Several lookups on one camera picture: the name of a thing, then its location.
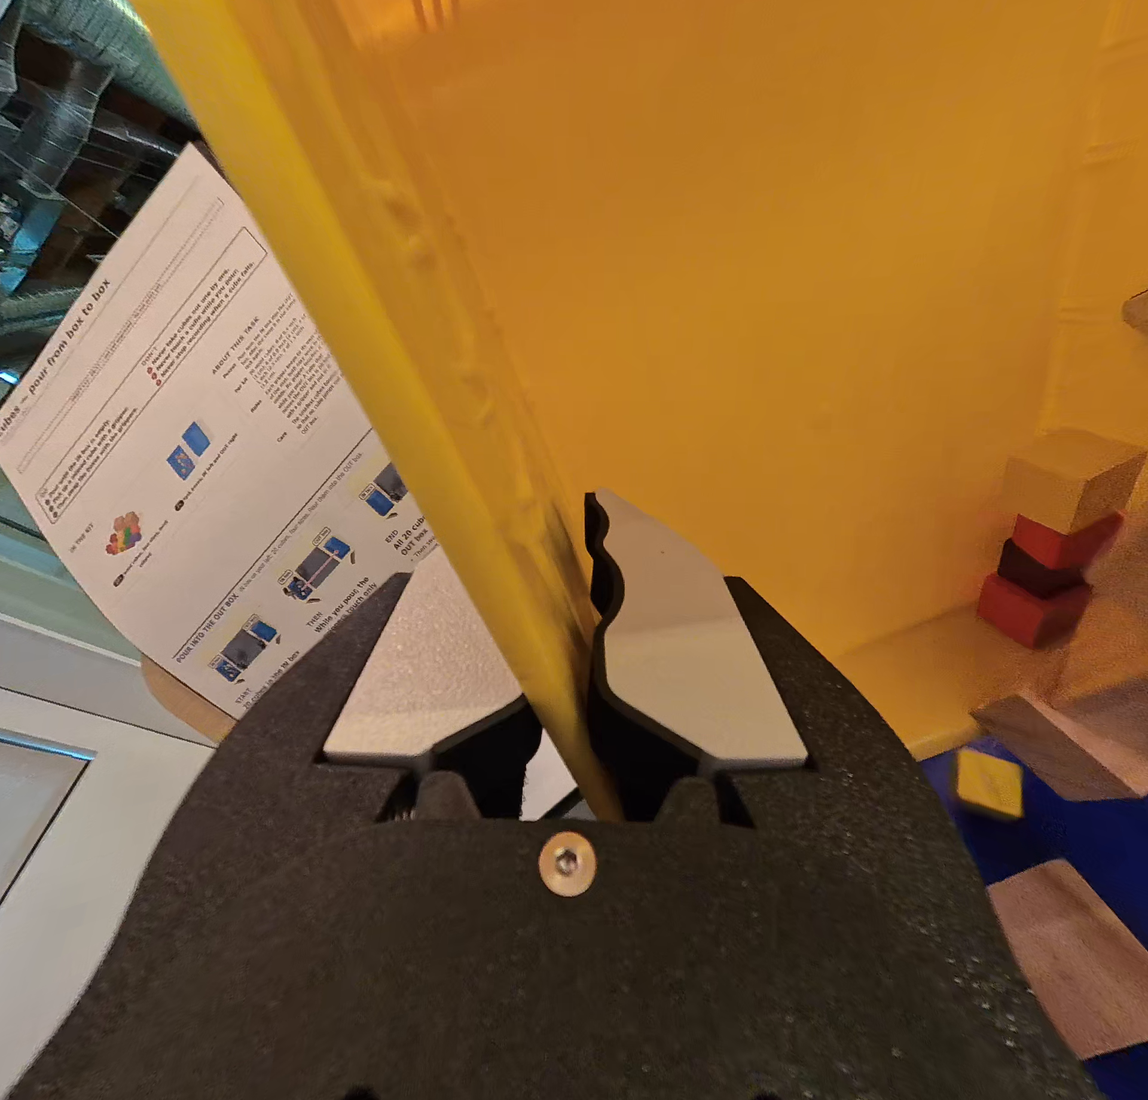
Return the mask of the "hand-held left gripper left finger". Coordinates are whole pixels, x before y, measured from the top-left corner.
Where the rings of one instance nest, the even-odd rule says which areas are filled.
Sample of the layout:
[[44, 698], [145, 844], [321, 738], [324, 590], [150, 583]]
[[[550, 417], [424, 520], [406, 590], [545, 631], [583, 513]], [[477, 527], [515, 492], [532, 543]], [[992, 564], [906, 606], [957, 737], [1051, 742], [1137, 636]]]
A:
[[462, 777], [488, 819], [544, 815], [544, 730], [444, 551], [401, 592], [323, 745], [340, 765]]

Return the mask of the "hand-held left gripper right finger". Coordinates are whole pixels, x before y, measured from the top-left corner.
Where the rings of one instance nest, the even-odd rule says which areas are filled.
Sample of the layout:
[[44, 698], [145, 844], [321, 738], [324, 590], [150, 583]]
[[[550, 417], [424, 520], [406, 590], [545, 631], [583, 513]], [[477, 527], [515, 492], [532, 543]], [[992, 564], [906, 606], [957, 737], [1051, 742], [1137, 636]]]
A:
[[585, 497], [592, 559], [587, 723], [627, 821], [687, 778], [797, 770], [810, 751], [720, 572], [611, 491]]

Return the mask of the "pile of wooden cubes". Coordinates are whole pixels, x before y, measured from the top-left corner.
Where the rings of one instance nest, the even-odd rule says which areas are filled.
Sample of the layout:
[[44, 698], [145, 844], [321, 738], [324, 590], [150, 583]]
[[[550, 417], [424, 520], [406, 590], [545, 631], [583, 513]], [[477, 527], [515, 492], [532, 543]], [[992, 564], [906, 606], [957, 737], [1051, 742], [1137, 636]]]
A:
[[[973, 713], [1011, 756], [961, 750], [955, 798], [1019, 823], [1030, 777], [1068, 805], [1146, 800], [1146, 519], [1125, 511], [1146, 449], [1042, 433], [1003, 478], [1014, 515], [978, 618], [1033, 656]], [[1057, 1034], [1080, 1061], [1146, 1044], [1146, 942], [1082, 873], [1050, 860], [989, 901]]]

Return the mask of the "blue plastic box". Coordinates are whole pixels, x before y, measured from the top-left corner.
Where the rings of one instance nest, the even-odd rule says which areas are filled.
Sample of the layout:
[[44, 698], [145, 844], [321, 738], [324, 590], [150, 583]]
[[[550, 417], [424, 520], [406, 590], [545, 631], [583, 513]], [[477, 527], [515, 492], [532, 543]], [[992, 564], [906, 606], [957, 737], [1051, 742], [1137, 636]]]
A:
[[1141, 946], [1147, 943], [1144, 798], [1070, 802], [1023, 766], [1023, 818], [995, 820], [955, 792], [957, 750], [920, 769], [961, 835], [986, 887], [1042, 864], [1070, 864]]

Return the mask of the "yellow plastic box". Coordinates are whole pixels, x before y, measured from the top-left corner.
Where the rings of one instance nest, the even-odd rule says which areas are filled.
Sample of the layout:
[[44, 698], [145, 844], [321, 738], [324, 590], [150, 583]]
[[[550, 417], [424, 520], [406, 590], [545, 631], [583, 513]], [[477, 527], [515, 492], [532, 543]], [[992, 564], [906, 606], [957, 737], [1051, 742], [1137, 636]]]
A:
[[1052, 687], [970, 605], [1009, 458], [1143, 440], [1146, 0], [131, 0], [592, 809], [582, 497], [918, 756]]

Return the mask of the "white instruction poster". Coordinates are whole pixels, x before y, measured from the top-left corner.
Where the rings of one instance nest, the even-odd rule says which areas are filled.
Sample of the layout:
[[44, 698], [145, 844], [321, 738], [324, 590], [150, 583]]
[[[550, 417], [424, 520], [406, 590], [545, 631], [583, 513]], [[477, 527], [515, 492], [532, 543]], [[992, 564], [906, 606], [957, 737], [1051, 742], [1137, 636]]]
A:
[[236, 190], [187, 147], [3, 408], [94, 605], [228, 719], [437, 547]]

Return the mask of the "silver air duct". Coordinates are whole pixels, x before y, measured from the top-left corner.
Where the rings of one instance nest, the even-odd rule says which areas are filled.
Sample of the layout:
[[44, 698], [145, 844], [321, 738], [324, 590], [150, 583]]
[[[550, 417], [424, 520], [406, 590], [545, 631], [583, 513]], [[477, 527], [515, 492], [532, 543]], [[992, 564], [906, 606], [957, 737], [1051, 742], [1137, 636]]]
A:
[[195, 131], [130, 0], [3, 0], [3, 203], [26, 216], [89, 145], [110, 89]]

